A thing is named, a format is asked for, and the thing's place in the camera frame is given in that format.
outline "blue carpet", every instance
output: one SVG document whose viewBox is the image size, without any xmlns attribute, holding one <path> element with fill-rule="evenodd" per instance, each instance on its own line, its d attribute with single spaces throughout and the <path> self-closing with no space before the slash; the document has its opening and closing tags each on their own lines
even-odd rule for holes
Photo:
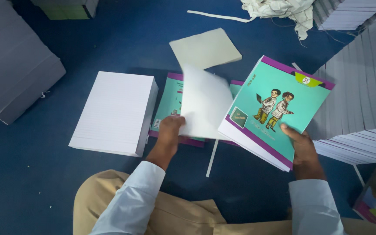
<svg viewBox="0 0 376 235">
<path fill-rule="evenodd" d="M 71 234 L 74 196 L 82 182 L 111 168 L 131 173 L 140 163 L 139 158 L 68 147 L 98 71 L 153 75 L 160 89 L 158 105 L 166 74 L 181 72 L 168 44 L 172 40 L 223 28 L 243 59 L 208 71 L 227 80 L 245 80 L 262 55 L 314 73 L 344 46 L 314 28 L 300 45 L 293 27 L 276 26 L 271 19 L 240 23 L 186 13 L 248 18 L 241 5 L 239 0 L 101 0 L 95 19 L 51 21 L 28 0 L 14 1 L 67 74 L 12 125 L 0 122 L 0 234 Z M 353 39 L 342 32 L 330 35 L 346 44 Z M 144 156 L 155 141 L 149 139 Z M 187 200 L 214 199 L 229 223 L 285 219 L 293 174 L 220 143 L 206 178 L 213 144 L 181 145 L 161 190 Z M 321 162 L 339 212 L 358 218 L 350 205 L 362 186 L 353 167 L 323 156 Z M 363 175 L 369 177 L 370 171 Z"/>
</svg>

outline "white sleeve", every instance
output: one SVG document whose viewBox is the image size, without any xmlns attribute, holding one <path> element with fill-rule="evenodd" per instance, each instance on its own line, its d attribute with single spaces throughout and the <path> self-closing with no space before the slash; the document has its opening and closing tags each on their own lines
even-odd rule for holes
<svg viewBox="0 0 376 235">
<path fill-rule="evenodd" d="M 142 161 L 100 215 L 90 235 L 142 235 L 147 229 L 165 171 Z"/>
<path fill-rule="evenodd" d="M 327 181 L 303 179 L 289 186 L 293 235 L 346 234 Z"/>
</svg>

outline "purple border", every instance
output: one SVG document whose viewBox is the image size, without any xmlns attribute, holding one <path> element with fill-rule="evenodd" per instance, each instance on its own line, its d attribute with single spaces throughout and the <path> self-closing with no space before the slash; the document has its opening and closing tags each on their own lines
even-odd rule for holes
<svg viewBox="0 0 376 235">
<path fill-rule="evenodd" d="M 288 159 L 286 159 L 283 155 L 281 155 L 278 151 L 276 151 L 273 147 L 269 146 L 267 143 L 265 143 L 263 140 L 261 140 L 259 137 L 257 137 L 252 131 L 249 131 L 246 128 L 241 128 L 239 125 L 237 125 L 234 121 L 230 119 L 230 115 L 226 116 L 226 120 L 235 126 L 239 131 L 241 131 L 243 134 L 245 134 L 249 139 L 253 140 L 255 143 L 257 143 L 259 146 L 261 146 L 264 150 L 269 152 L 272 156 L 274 156 L 276 159 L 278 159 L 281 163 L 286 165 L 288 168 L 292 170 L 292 162 Z"/>
<path fill-rule="evenodd" d="M 228 144 L 231 144 L 231 145 L 234 145 L 234 146 L 238 146 L 238 147 L 241 147 L 240 145 L 236 144 L 235 142 L 233 141 L 224 141 L 224 140 L 218 140 L 219 142 L 223 142 L 223 143 L 228 143 Z"/>
<path fill-rule="evenodd" d="M 183 81 L 184 76 L 182 74 L 168 73 L 168 78 Z"/>
<path fill-rule="evenodd" d="M 369 211 L 369 209 L 370 207 L 364 201 L 361 201 L 355 210 L 358 211 L 364 219 L 376 224 L 376 217 Z"/>
<path fill-rule="evenodd" d="M 230 82 L 230 84 L 239 85 L 239 86 L 243 86 L 243 83 L 244 83 L 244 82 L 242 82 L 242 81 L 237 81 L 237 80 L 232 80 L 232 81 Z"/>
<path fill-rule="evenodd" d="M 149 130 L 149 136 L 153 136 L 157 138 L 159 136 L 159 132 L 154 131 L 154 130 Z M 198 141 L 198 140 L 193 140 L 193 139 L 186 139 L 186 140 L 181 141 L 180 143 L 188 144 L 188 145 L 195 146 L 195 147 L 201 147 L 201 148 L 204 147 L 203 141 Z"/>
<path fill-rule="evenodd" d="M 307 74 L 307 73 L 305 73 L 303 71 L 300 71 L 298 69 L 289 67 L 289 66 L 287 66 L 285 64 L 282 64 L 282 63 L 280 63 L 278 61 L 274 61 L 273 59 L 271 59 L 269 57 L 266 57 L 266 56 L 263 56 L 263 58 L 261 59 L 261 62 L 264 62 L 265 64 L 268 64 L 268 65 L 270 65 L 270 66 L 272 66 L 274 68 L 277 68 L 277 69 L 282 70 L 284 72 L 287 72 L 289 74 L 294 71 L 294 72 L 298 72 L 299 74 L 305 75 L 307 77 L 311 77 L 313 79 L 316 79 L 316 80 L 318 80 L 318 81 L 323 82 L 324 84 L 326 84 L 325 88 L 328 89 L 328 90 L 332 90 L 333 87 L 335 86 L 331 82 L 328 82 L 328 81 L 323 80 L 321 78 L 318 78 L 318 77 L 315 77 L 313 75 Z"/>
</svg>

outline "hand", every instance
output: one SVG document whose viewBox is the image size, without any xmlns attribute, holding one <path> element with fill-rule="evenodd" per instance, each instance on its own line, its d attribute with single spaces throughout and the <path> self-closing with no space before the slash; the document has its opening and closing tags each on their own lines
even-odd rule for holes
<svg viewBox="0 0 376 235">
<path fill-rule="evenodd" d="M 323 179 L 326 180 L 323 168 L 318 160 L 314 143 L 307 131 L 302 134 L 288 127 L 285 123 L 281 124 L 281 130 L 293 141 L 295 149 L 293 168 L 295 177 L 298 179 Z"/>
<path fill-rule="evenodd" d="M 166 170 L 170 159 L 178 150 L 179 128 L 185 125 L 184 117 L 168 116 L 160 122 L 159 137 L 155 146 L 146 158 L 160 168 Z"/>
</svg>

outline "person's left hand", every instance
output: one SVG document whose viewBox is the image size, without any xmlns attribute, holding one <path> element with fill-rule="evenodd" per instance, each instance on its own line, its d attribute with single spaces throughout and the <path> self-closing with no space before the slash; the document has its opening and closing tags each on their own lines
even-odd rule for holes
<svg viewBox="0 0 376 235">
<path fill-rule="evenodd" d="M 184 117 L 168 116 L 160 122 L 156 146 L 163 148 L 167 155 L 174 156 L 178 150 L 179 128 L 185 125 Z"/>
<path fill-rule="evenodd" d="M 160 122 L 159 137 L 146 161 L 166 170 L 170 159 L 178 150 L 179 128 L 185 125 L 184 117 L 168 116 Z"/>
</svg>

